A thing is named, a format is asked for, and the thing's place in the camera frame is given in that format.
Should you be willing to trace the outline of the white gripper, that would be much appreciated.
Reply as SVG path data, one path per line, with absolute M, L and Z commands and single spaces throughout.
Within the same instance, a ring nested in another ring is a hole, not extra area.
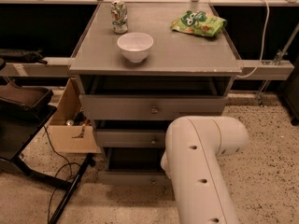
M 161 165 L 162 169 L 164 170 L 166 176 L 170 177 L 168 161 L 167 161 L 167 157 L 165 154 L 163 154 L 163 156 L 161 158 L 160 165 Z

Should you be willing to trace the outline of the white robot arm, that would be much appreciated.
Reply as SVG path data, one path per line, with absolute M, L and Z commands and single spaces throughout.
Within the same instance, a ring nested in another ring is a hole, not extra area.
M 248 142 L 246 127 L 234 118 L 171 122 L 161 166 L 172 183 L 180 224 L 239 224 L 217 158 L 243 151 Z

